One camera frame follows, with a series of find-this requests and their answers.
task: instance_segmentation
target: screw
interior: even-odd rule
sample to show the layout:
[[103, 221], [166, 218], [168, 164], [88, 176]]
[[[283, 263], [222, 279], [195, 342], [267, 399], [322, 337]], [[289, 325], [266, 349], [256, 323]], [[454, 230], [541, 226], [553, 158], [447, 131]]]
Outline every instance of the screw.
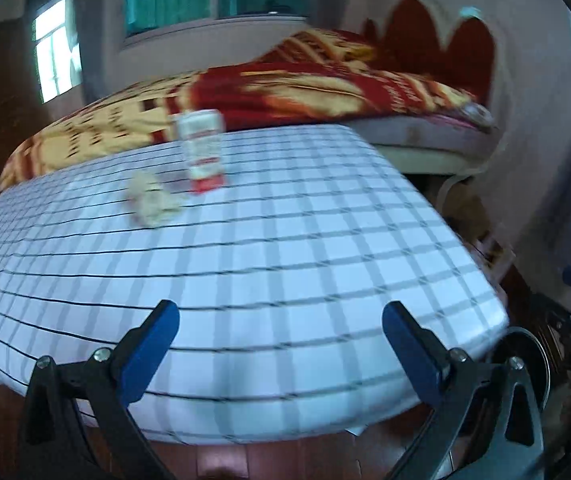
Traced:
[[508, 359], [508, 362], [510, 363], [510, 366], [515, 370], [523, 370], [523, 368], [525, 368], [525, 363], [523, 362], [523, 359], [521, 359], [520, 357], [516, 356], [511, 357], [510, 359]]
[[468, 355], [462, 348], [452, 348], [450, 350], [450, 357], [459, 363], [464, 363], [468, 360]]
[[109, 348], [99, 348], [96, 352], [92, 354], [94, 361], [104, 363], [110, 358], [112, 351]]
[[38, 361], [36, 362], [36, 365], [41, 370], [43, 370], [43, 368], [47, 368], [48, 366], [50, 366], [51, 362], [52, 362], [52, 358], [49, 355], [44, 355], [43, 357], [38, 359]]

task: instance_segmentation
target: black round object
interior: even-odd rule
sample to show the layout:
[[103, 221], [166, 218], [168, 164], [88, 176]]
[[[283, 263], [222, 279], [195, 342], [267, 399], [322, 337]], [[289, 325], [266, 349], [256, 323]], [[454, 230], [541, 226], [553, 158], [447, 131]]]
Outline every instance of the black round object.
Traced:
[[550, 395], [550, 364], [539, 340], [526, 329], [510, 327], [488, 356], [488, 362], [503, 364], [512, 356], [523, 359], [539, 411], [542, 412]]

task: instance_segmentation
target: headboard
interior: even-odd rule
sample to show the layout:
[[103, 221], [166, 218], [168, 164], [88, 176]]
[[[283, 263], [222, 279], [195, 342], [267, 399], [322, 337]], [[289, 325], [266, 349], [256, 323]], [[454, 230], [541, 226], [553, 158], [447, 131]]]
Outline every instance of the headboard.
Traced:
[[439, 82], [463, 88], [488, 105], [495, 63], [495, 41], [478, 18], [459, 23], [446, 48], [441, 47], [430, 11], [419, 0], [401, 0], [390, 13], [385, 33], [366, 20], [362, 34], [377, 45], [374, 68], [429, 74]]

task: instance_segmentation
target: red and yellow blanket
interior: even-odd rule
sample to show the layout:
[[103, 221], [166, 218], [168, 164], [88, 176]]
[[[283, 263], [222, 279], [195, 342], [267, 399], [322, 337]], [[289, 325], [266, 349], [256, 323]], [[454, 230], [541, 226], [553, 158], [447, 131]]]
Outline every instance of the red and yellow blanket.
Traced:
[[18, 146], [2, 172], [0, 190], [100, 156], [174, 140], [172, 115], [181, 112], [215, 108], [233, 132], [425, 114], [470, 100], [465, 92], [422, 76], [370, 70], [356, 56], [338, 56], [336, 45], [319, 57], [323, 49], [310, 46], [309, 39], [297, 41], [296, 48], [308, 49], [312, 62], [260, 60], [190, 72], [141, 82], [82, 108]]

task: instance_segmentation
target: tablecloth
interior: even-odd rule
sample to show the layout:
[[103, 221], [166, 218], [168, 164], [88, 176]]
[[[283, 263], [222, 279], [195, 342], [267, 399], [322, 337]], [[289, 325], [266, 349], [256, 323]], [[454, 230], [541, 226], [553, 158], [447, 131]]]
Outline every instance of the tablecloth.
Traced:
[[[349, 128], [226, 134], [222, 158], [226, 186], [201, 195], [187, 192], [180, 142], [0, 195], [1, 382], [24, 394], [39, 356], [85, 360], [169, 299], [180, 330], [130, 406], [144, 434], [279, 440], [417, 402], [381, 330], [389, 301], [473, 356], [501, 335], [504, 307], [459, 239]], [[127, 202], [140, 169], [182, 196], [163, 228], [142, 228]]]

